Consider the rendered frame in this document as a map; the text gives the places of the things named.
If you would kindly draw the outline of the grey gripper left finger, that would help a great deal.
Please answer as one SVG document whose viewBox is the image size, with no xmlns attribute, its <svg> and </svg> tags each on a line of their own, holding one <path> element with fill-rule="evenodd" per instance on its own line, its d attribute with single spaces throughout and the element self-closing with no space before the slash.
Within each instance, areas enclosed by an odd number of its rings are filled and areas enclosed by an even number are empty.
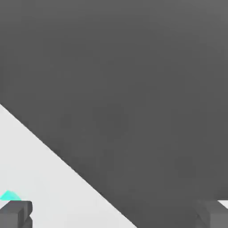
<svg viewBox="0 0 228 228">
<path fill-rule="evenodd" d="M 0 228 L 33 228 L 31 201 L 11 200 L 0 209 Z"/>
</svg>

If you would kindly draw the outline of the small cyan cube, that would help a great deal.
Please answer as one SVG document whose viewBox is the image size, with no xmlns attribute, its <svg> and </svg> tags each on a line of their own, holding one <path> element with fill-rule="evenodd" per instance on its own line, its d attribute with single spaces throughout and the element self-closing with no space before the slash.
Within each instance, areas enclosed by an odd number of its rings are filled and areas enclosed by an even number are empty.
<svg viewBox="0 0 228 228">
<path fill-rule="evenodd" d="M 0 196 L 0 200 L 3 201 L 19 201 L 21 198 L 13 191 L 7 190 Z"/>
</svg>

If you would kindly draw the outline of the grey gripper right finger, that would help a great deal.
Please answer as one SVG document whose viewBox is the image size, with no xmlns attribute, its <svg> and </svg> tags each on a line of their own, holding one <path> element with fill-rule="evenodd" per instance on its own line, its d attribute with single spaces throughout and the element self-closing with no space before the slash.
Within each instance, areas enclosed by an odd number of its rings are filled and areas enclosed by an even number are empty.
<svg viewBox="0 0 228 228">
<path fill-rule="evenodd" d="M 195 228 L 228 228 L 228 208 L 219 201 L 195 202 Z"/>
</svg>

